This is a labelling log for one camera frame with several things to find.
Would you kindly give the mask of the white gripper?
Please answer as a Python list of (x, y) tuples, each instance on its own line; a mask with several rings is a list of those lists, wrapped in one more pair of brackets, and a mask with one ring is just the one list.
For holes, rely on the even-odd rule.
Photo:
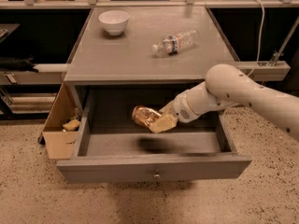
[(188, 104), (186, 91), (177, 95), (172, 102), (162, 107), (159, 112), (162, 115), (149, 126), (149, 129), (153, 133), (162, 133), (171, 130), (177, 126), (178, 121), (189, 123), (199, 118)]

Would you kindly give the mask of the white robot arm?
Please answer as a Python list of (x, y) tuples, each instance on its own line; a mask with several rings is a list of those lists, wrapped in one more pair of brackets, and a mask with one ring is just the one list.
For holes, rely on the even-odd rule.
[(186, 90), (161, 109), (149, 129), (161, 133), (189, 123), (209, 111), (243, 105), (299, 141), (299, 98), (260, 85), (229, 64), (210, 68), (205, 81)]

